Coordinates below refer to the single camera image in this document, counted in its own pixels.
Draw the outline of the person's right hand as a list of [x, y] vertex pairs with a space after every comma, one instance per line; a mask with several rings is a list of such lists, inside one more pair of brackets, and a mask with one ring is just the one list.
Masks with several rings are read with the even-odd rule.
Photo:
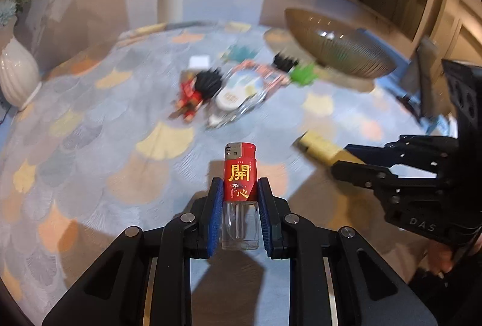
[[449, 273], [453, 266], [452, 249], [436, 241], [430, 241], [427, 247], [427, 261], [432, 274]]

